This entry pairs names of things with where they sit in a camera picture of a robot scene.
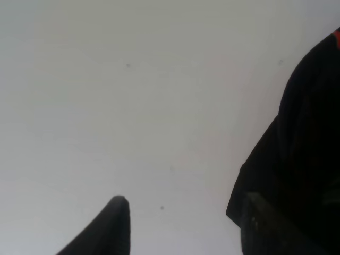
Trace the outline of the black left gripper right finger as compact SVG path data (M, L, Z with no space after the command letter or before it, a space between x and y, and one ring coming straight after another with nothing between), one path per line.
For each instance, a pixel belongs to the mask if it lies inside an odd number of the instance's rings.
M244 198L240 221L243 254L326 254L260 194Z

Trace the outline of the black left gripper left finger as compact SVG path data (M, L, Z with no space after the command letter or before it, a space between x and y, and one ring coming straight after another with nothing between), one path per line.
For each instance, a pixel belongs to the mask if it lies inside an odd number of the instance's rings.
M130 254L130 251L130 206L124 196L117 195L59 254Z

